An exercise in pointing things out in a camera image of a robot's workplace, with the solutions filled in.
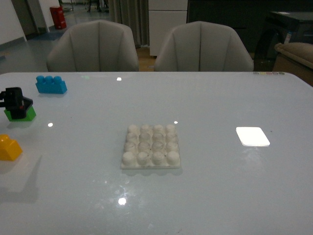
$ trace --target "white chair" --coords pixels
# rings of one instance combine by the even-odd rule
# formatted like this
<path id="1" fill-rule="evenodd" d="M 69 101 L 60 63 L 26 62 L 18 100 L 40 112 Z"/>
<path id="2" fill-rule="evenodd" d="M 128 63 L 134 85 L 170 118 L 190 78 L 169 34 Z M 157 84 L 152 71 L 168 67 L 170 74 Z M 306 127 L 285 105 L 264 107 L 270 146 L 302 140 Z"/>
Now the white chair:
<path id="1" fill-rule="evenodd" d="M 155 71 L 253 71 L 253 60 L 231 27 L 193 22 L 165 36 Z"/>
<path id="2" fill-rule="evenodd" d="M 48 71 L 138 71 L 131 29 L 97 20 L 77 24 L 60 38 L 47 58 Z"/>

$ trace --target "white cabinet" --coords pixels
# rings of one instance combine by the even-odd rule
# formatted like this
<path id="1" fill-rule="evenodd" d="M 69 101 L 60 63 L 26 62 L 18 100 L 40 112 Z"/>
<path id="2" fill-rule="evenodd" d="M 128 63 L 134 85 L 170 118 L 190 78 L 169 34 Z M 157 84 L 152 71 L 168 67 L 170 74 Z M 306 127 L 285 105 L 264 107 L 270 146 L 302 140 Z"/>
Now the white cabinet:
<path id="1" fill-rule="evenodd" d="M 150 55 L 157 56 L 165 34 L 187 21 L 188 0 L 149 0 Z"/>

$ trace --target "doorway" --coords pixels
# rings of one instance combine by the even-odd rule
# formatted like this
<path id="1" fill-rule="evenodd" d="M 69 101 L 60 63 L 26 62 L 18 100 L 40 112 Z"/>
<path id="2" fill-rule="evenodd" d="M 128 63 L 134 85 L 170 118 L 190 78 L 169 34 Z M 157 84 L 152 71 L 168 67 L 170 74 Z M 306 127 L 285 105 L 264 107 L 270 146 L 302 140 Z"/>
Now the doorway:
<path id="1" fill-rule="evenodd" d="M 27 40 L 38 36 L 27 0 L 11 0 Z"/>

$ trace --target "green lego brick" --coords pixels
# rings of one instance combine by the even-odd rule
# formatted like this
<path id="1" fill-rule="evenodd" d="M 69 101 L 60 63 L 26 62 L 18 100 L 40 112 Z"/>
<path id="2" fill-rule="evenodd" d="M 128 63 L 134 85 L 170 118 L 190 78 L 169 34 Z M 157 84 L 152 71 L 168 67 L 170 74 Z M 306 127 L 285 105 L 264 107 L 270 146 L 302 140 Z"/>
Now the green lego brick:
<path id="1" fill-rule="evenodd" d="M 22 119 L 12 119 L 10 111 L 4 110 L 4 113 L 5 113 L 6 117 L 9 119 L 9 121 L 32 121 L 34 119 L 34 117 L 36 116 L 36 113 L 35 113 L 33 106 L 31 106 L 28 109 L 26 117 L 22 118 Z"/>

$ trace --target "yellow lego brick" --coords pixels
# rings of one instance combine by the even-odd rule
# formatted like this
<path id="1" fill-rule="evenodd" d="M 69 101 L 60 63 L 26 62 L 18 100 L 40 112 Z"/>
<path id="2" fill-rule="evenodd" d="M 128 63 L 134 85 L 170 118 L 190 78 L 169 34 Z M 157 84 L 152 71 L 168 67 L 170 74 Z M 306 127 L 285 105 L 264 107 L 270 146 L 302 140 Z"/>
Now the yellow lego brick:
<path id="1" fill-rule="evenodd" d="M 0 135 L 0 160 L 14 161 L 21 153 L 22 149 L 16 140 L 11 140 L 6 134 Z"/>

